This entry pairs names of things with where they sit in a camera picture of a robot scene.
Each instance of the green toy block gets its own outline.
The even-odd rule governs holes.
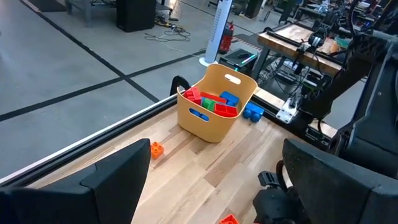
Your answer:
[[[214,111],[214,107],[216,105],[216,101],[215,100],[211,100],[208,98],[202,98],[201,101],[201,106],[210,110],[210,111]]]

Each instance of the red toy block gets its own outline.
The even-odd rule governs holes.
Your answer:
[[[208,99],[215,100],[217,102],[226,104],[226,99],[224,99],[224,98],[221,98],[221,97],[209,94],[209,93],[205,93],[205,92],[201,92],[200,95],[202,97],[205,97],[205,98],[208,98]]]
[[[232,118],[238,115],[238,111],[236,107],[233,106],[228,106],[228,105],[222,105],[222,104],[216,104],[214,113],[224,116],[227,118]]]
[[[236,220],[234,215],[228,215],[226,218],[220,221],[220,224],[239,224],[239,222]]]
[[[184,96],[188,100],[190,100],[198,105],[201,105],[201,96],[200,96],[200,92],[199,92],[198,88],[196,88],[196,87],[190,88],[189,90],[185,91]]]
[[[163,154],[163,151],[164,147],[157,142],[154,142],[150,145],[150,155],[153,159],[159,158],[159,156]]]

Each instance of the basket handle hole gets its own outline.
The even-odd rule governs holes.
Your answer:
[[[189,108],[189,113],[191,113],[192,115],[194,115],[197,118],[200,118],[206,122],[209,121],[209,117],[207,115],[204,115],[203,113],[200,113],[199,111],[197,111],[193,108]]]
[[[233,75],[225,74],[224,77],[225,77],[226,80],[230,81],[231,83],[234,83],[234,84],[237,84],[237,85],[241,84],[241,80],[236,78]]]

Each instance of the red fire extinguisher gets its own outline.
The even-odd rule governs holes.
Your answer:
[[[229,52],[233,35],[234,35],[234,24],[233,22],[227,22],[227,25],[225,26],[223,32],[223,37],[221,38],[221,43],[218,49],[218,53],[226,54],[227,52]]]

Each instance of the wooden tabletop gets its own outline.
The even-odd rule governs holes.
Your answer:
[[[276,106],[283,101],[257,89],[256,95]],[[336,130],[323,124],[329,136]],[[229,214],[252,224],[257,175],[275,169],[285,138],[296,138],[262,118],[239,118],[219,144],[205,142],[177,124],[176,106],[79,157],[29,187],[40,188],[87,167],[141,138],[158,141],[164,155],[151,160],[146,184],[132,223],[218,223]]]
[[[304,29],[303,27],[294,24],[284,29],[276,31],[276,34],[279,34],[283,37],[289,38],[296,42],[301,42],[302,40],[308,41],[308,38],[310,37],[311,33],[312,31]],[[322,47],[318,49],[318,51],[327,54],[330,53],[330,47],[333,44],[333,41],[334,40],[326,39],[325,43],[323,44]],[[258,42],[261,45],[268,47],[271,50],[277,50],[278,52],[282,52],[283,54],[286,54],[292,58],[295,58],[299,54],[296,51],[297,50],[296,46],[286,43],[278,38],[272,37],[267,33],[260,34],[258,37]],[[308,52],[304,54],[302,62],[313,68],[318,68],[317,67],[318,60],[321,71],[328,75],[331,76],[335,75],[341,68],[341,66],[338,65],[337,63],[331,62],[319,56],[316,58],[314,57],[313,54]]]

